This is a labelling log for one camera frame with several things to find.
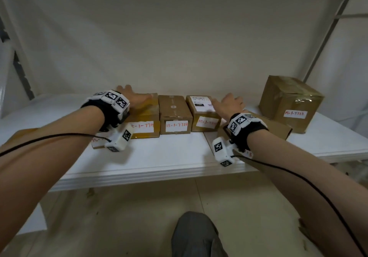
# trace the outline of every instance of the tiled floor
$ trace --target tiled floor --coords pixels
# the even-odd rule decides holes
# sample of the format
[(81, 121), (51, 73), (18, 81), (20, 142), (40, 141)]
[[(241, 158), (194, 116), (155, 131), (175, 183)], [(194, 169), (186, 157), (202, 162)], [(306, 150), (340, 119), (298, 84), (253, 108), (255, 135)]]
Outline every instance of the tiled floor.
[(298, 215), (260, 172), (49, 193), (48, 230), (17, 236), (0, 257), (171, 256), (186, 211), (207, 214), (229, 256), (321, 256)]

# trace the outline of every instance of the leg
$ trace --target leg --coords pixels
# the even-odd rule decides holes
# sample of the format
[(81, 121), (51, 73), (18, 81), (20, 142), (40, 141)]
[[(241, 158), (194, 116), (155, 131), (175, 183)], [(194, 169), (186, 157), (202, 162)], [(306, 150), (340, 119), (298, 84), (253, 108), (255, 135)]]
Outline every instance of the leg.
[(209, 217), (192, 211), (179, 218), (171, 248), (172, 257), (228, 257)]

